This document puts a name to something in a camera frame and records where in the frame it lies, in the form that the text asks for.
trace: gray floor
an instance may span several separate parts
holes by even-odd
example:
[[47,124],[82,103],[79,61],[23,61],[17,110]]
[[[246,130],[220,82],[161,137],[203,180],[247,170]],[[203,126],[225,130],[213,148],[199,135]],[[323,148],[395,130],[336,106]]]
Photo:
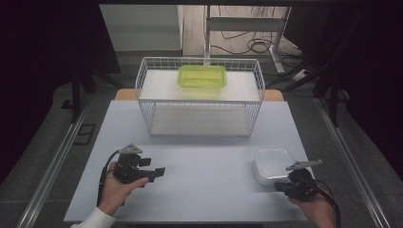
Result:
[[[295,51],[287,46],[288,51]],[[241,48],[229,45],[229,48]],[[189,52],[188,55],[202,55]],[[175,51],[153,51],[117,53],[121,64],[121,75],[111,75],[125,87],[133,87],[140,61],[144,56],[179,56]],[[213,53],[222,56],[224,53]],[[259,57],[263,73],[275,74],[276,70],[270,58]],[[265,82],[270,83],[278,76],[266,76]],[[96,136],[102,125],[108,105],[117,92],[117,88],[94,76],[98,89],[91,97],[89,110],[83,124],[94,124],[94,135],[88,145],[74,144],[53,187],[39,213],[34,227],[69,227],[63,222],[64,215],[73,197],[74,191],[86,166],[86,161],[95,143]],[[284,84],[291,82],[289,77]],[[312,96],[311,89],[315,82],[304,85],[292,92],[284,93],[293,114],[299,136],[310,160],[322,159],[323,165],[314,168],[316,178],[325,181],[336,195],[336,202],[341,210],[342,227],[376,227],[359,195],[346,164],[340,155],[334,139],[329,133],[319,108]],[[0,227],[15,227],[24,213],[39,181],[48,168],[54,154],[59,149],[63,138],[70,128],[71,110],[61,109],[64,100],[71,99],[71,86],[63,85],[54,92],[53,106],[26,152],[15,165],[8,178],[0,186]],[[403,183],[389,166],[376,146],[352,119],[344,104],[340,104],[337,112],[340,131],[366,181],[373,189],[380,206],[383,208],[391,227],[403,227],[401,214],[403,208]],[[75,142],[88,140],[86,136],[77,136]],[[132,227],[133,225],[115,224],[113,227]],[[226,227],[224,225],[181,225],[164,227]],[[137,225],[137,227],[156,227],[156,225]],[[266,224],[238,224],[235,227],[314,227],[307,221],[272,222]]]

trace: metal rail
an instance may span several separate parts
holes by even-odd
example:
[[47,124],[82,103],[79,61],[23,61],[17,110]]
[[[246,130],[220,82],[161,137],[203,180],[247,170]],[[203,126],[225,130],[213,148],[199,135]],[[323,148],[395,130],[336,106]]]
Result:
[[42,210],[45,200],[48,197],[50,189],[53,186],[53,183],[55,182],[60,169],[62,168],[68,150],[71,148],[74,138],[80,129],[80,126],[84,120],[86,112],[88,111],[88,107],[91,100],[92,100],[91,95],[85,97],[85,100],[82,105],[81,114],[78,116],[77,121],[70,125],[70,128],[68,129],[65,138],[63,139],[58,151],[56,152],[52,161],[50,162],[50,165],[47,171],[45,172],[43,178],[39,182],[35,190],[35,193],[33,194],[28,206],[26,207],[25,212],[21,216],[16,226],[17,228],[33,227],[36,219],[39,216],[39,213]]
[[329,131],[336,142],[337,148],[340,151],[340,154],[343,160],[346,163],[347,169],[349,170],[356,188],[358,189],[359,194],[364,199],[364,203],[366,204],[368,211],[371,214],[371,217],[374,220],[376,227],[391,227],[388,220],[385,217],[383,209],[376,198],[373,190],[371,189],[370,185],[365,180],[364,176],[362,175],[361,170],[358,168],[358,164],[355,162],[355,158],[350,151],[349,146],[345,142],[340,130],[338,127],[334,127],[332,121],[328,116],[328,108],[325,104],[323,98],[315,98],[317,102],[317,106],[320,109],[322,117],[329,128]]

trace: metal pole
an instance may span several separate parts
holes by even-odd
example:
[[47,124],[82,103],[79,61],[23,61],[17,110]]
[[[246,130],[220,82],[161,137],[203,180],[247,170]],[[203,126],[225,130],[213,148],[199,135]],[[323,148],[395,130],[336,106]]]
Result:
[[282,33],[285,29],[285,24],[287,23],[288,14],[290,13],[290,7],[286,8],[284,14],[282,14],[281,20],[278,25],[278,32],[276,35],[276,39],[273,43],[273,52],[277,53],[279,41],[281,40]]
[[207,7],[207,15],[205,15],[205,42],[204,42],[204,58],[210,58],[210,6]]

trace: white sleeve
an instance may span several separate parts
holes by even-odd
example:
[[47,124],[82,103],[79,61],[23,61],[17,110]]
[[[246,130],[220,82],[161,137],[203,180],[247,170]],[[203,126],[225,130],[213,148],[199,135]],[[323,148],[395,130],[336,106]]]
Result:
[[115,218],[105,214],[98,207],[80,224],[74,224],[70,228],[109,228],[115,222]]

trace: wall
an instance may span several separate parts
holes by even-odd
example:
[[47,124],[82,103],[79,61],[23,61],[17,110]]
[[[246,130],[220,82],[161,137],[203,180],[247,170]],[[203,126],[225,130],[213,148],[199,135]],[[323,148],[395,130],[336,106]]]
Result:
[[100,8],[115,51],[182,49],[182,6]]

